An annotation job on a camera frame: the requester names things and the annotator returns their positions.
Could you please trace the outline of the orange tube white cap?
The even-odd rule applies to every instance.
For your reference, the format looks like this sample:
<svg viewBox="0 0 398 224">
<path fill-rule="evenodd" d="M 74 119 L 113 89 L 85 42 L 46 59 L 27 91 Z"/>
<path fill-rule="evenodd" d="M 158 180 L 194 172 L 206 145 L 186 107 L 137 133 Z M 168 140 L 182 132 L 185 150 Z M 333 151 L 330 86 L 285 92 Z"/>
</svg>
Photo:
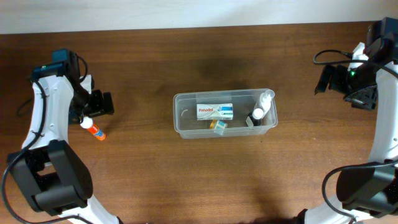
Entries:
<svg viewBox="0 0 398 224">
<path fill-rule="evenodd" d="M 96 139 L 100 141 L 106 139 L 105 133 L 99 127 L 97 127 L 97 125 L 95 125 L 92 118 L 85 116 L 83 121 L 80 123 L 80 126 L 90 132 Z"/>
</svg>

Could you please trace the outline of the white spray bottle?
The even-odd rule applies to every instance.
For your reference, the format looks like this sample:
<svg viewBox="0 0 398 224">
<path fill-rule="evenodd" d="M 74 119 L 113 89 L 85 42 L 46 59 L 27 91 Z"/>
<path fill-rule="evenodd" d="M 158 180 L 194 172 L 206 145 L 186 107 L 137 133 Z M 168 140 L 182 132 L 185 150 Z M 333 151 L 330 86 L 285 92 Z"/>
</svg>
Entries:
<svg viewBox="0 0 398 224">
<path fill-rule="evenodd" d="M 264 93 L 262 93 L 257 100 L 254 110 L 256 109 L 261 109 L 262 110 L 262 117 L 265 117 L 265 115 L 268 113 L 268 111 L 271 108 L 272 100 L 275 97 L 275 93 L 273 90 L 266 90 Z"/>
</svg>

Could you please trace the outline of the dark bottle white cap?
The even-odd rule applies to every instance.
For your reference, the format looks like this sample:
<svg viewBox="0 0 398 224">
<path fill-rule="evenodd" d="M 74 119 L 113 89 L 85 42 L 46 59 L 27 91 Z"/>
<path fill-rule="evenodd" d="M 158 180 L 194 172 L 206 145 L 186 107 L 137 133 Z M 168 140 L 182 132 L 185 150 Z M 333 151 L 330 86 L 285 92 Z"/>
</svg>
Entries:
<svg viewBox="0 0 398 224">
<path fill-rule="evenodd" d="M 262 123 L 262 117 L 264 112 L 260 108 L 254 109 L 250 112 L 246 118 L 246 124 L 248 127 L 260 126 Z"/>
</svg>

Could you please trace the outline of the white Panadol box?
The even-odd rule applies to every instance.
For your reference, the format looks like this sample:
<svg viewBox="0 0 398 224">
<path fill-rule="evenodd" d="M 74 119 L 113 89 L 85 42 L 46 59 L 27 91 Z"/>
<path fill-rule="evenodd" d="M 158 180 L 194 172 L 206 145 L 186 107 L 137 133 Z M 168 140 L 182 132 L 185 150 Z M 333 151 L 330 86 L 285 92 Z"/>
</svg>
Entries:
<svg viewBox="0 0 398 224">
<path fill-rule="evenodd" d="M 197 120 L 233 120 L 233 104 L 197 104 Z"/>
</svg>

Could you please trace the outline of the small jar gold lid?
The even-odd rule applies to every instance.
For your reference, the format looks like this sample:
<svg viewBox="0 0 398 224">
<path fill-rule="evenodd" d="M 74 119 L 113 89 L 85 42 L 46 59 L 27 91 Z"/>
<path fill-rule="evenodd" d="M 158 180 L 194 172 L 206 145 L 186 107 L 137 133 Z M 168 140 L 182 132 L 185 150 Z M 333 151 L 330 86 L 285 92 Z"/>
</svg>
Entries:
<svg viewBox="0 0 398 224">
<path fill-rule="evenodd" d="M 223 122 L 222 120 L 214 119 L 210 124 L 210 129 L 213 130 L 214 133 L 218 135 L 223 135 L 225 129 L 228 127 L 228 124 Z"/>
</svg>

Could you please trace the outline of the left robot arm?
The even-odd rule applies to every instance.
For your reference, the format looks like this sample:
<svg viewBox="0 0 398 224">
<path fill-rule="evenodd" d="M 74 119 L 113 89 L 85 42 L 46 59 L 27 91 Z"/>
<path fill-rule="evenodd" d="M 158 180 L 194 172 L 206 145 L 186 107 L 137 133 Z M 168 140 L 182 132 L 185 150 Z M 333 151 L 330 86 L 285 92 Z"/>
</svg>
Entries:
<svg viewBox="0 0 398 224">
<path fill-rule="evenodd" d="M 111 94 L 80 73 L 82 61 L 71 50 L 54 50 L 51 63 L 32 70 L 29 132 L 21 151 L 8 155 L 2 179 L 11 175 L 31 209 L 52 216 L 51 223 L 120 223 L 93 195 L 90 172 L 68 142 L 73 123 L 104 139 L 93 118 L 114 113 Z"/>
</svg>

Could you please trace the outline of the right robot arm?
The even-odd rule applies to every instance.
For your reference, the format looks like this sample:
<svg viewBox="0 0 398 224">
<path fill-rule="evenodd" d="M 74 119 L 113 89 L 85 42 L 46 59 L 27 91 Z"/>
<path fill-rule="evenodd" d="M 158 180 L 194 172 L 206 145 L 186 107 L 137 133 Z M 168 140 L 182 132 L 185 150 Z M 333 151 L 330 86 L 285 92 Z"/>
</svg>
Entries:
<svg viewBox="0 0 398 224">
<path fill-rule="evenodd" d="M 365 42 L 346 58 L 321 61 L 315 93 L 334 90 L 353 108 L 376 110 L 373 144 L 363 164 L 337 167 L 322 181 L 324 202 L 302 210 L 293 223 L 362 223 L 397 215 L 397 19 L 368 27 Z"/>
</svg>

